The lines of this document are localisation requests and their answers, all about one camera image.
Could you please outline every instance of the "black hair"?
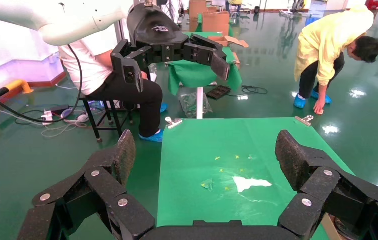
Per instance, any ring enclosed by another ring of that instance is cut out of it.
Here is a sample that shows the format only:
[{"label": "black hair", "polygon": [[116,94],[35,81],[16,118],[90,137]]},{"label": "black hair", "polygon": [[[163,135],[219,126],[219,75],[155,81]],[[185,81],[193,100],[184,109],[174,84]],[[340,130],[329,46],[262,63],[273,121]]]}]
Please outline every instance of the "black hair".
[{"label": "black hair", "polygon": [[378,56],[378,39],[371,36],[361,36],[355,41],[356,47],[352,52],[366,63],[376,62]]}]

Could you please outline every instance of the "black cable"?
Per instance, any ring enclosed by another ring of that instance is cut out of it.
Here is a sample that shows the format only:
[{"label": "black cable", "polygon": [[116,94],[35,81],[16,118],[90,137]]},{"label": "black cable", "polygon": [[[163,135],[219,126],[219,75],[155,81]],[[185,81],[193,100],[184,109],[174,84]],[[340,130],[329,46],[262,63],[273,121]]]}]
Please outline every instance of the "black cable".
[{"label": "black cable", "polygon": [[[22,112],[21,114],[25,115],[25,114],[34,113],[34,112],[38,112],[38,113],[41,113],[41,114],[44,113],[42,110],[36,109],[36,110],[25,111],[25,112]],[[18,118],[15,119],[15,124],[18,124],[18,125],[30,125],[30,124],[32,124],[31,122],[20,123],[20,122],[18,122],[18,120],[20,120],[20,119],[18,119]]]},{"label": "black cable", "polygon": [[[79,104],[79,101],[80,101],[80,96],[82,95],[83,72],[82,72],[82,66],[80,65],[80,60],[77,57],[76,53],[74,52],[74,50],[71,48],[71,46],[69,44],[67,46],[70,48],[72,54],[74,54],[74,57],[77,60],[78,68],[80,69],[80,88],[78,90],[78,96],[77,96],[77,100],[75,101],[74,107],[72,108],[70,114],[68,115],[68,116],[70,116],[74,112],[74,110],[76,110],[76,108],[77,108],[77,106]],[[36,122],[36,123],[53,124],[53,123],[61,122],[61,121],[63,121],[64,119],[66,119],[68,117],[67,116],[67,117],[64,117],[64,118],[61,118],[61,119],[58,119],[58,120],[53,120],[53,121],[39,120],[39,119],[34,119],[34,118],[28,117],[26,115],[23,115],[23,114],[15,111],[15,110],[9,108],[7,105],[3,104],[1,101],[0,101],[0,106],[3,107],[4,109],[8,110],[12,114],[18,116],[18,117],[21,117],[23,119],[27,119],[27,120],[30,120],[30,121],[33,121],[33,122]]]},{"label": "black cable", "polygon": [[226,95],[230,97],[241,97],[241,96],[255,95],[255,94],[266,95],[269,93],[269,91],[263,87],[242,85],[242,93],[243,94],[237,94],[237,95],[226,94]]}]

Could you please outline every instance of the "green tablecloth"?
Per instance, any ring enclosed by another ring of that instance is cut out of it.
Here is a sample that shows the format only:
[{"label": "green tablecloth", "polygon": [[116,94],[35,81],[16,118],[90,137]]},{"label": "green tablecloth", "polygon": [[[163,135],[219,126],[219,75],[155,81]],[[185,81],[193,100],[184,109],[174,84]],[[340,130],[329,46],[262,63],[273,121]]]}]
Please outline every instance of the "green tablecloth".
[{"label": "green tablecloth", "polygon": [[[283,129],[300,144],[324,150],[352,173],[314,128],[292,117],[185,119],[164,133],[157,226],[189,226],[194,220],[276,225],[296,194],[275,155],[276,139]],[[238,193],[233,177],[266,180],[272,185]],[[328,238],[320,227],[313,239]]]},{"label": "green tablecloth", "polygon": [[[192,32],[185,32],[184,34],[191,36]],[[209,36],[221,36],[220,33],[216,32],[194,32],[194,34],[205,38]],[[226,61],[230,64],[227,84],[230,88],[236,90],[242,84],[242,77],[239,73],[239,69],[233,63],[235,56],[230,47],[223,47],[223,52],[227,55]],[[185,87],[199,88],[208,86],[217,79],[216,74],[211,70],[210,66],[186,60],[171,62],[168,67],[168,89],[173,95],[177,94],[180,83]]]},{"label": "green tablecloth", "polygon": [[[198,27],[196,28],[195,32],[202,32],[202,24],[203,24],[203,18],[202,13],[198,14]],[[232,27],[229,25],[229,36],[233,37],[235,33],[233,32]]]}]

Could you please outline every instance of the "man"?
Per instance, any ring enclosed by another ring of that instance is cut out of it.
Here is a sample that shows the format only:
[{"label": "man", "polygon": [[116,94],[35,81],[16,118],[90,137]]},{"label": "man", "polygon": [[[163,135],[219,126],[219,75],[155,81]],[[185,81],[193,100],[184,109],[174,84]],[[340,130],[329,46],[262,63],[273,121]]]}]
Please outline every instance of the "man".
[{"label": "man", "polygon": [[[161,116],[167,105],[162,105],[161,87],[148,80],[143,73],[143,91],[138,92],[135,85],[120,84],[121,76],[113,72],[111,52],[117,45],[112,28],[94,33],[71,43],[83,72],[81,92],[94,98],[108,98],[140,104],[139,136],[151,142],[163,141],[163,130],[159,129]],[[70,74],[72,82],[80,87],[80,69],[76,57],[68,46],[59,47],[60,57]]]},{"label": "man", "polygon": [[241,11],[242,0],[226,0],[226,11],[230,13],[230,5],[237,5],[237,12]]},{"label": "man", "polygon": [[374,63],[378,56],[378,39],[365,36],[374,21],[366,6],[331,14],[306,26],[299,35],[295,65],[295,80],[299,93],[294,106],[303,109],[306,99],[317,99],[316,114],[323,114],[325,104],[332,99],[326,95],[330,83],[344,68],[344,49],[356,61]]}]

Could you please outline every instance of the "glossy floor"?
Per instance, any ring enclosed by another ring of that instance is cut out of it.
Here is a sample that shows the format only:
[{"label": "glossy floor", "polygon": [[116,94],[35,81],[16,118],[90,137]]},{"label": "glossy floor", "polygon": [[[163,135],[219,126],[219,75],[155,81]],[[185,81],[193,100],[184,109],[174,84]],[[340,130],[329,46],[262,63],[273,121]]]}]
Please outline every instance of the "glossy floor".
[{"label": "glossy floor", "polygon": [[[236,20],[233,29],[235,37],[245,40],[250,47],[232,48],[241,61],[243,84],[266,88],[268,94],[210,100],[213,113],[205,118],[281,118],[313,114],[314,100],[309,100],[304,110],[293,107],[298,90],[293,78],[297,36],[306,20],[287,19],[278,13],[247,17]],[[378,37],[378,14],[368,34]],[[158,66],[158,83],[163,88],[164,101],[170,105],[162,117],[183,117],[177,97],[167,91],[167,79],[167,69]],[[68,80],[61,84],[72,85]],[[346,58],[342,73],[328,93],[333,103],[325,108],[323,116],[316,116],[313,127],[354,173],[378,185],[378,61],[366,64]],[[30,110],[26,104],[71,105],[75,97],[75,90],[36,89],[31,95],[15,97],[9,105],[24,112]],[[137,133],[137,124],[128,127]],[[42,130],[38,126],[16,125],[12,117],[0,114],[0,240],[16,238],[35,194],[75,173],[93,152],[113,146],[118,140],[115,132],[101,132],[103,143],[98,144],[90,127],[64,132],[55,138],[42,137]],[[137,159],[127,188],[156,216],[161,144],[135,139]],[[111,236],[93,216],[71,239],[95,238],[111,239]]]}]

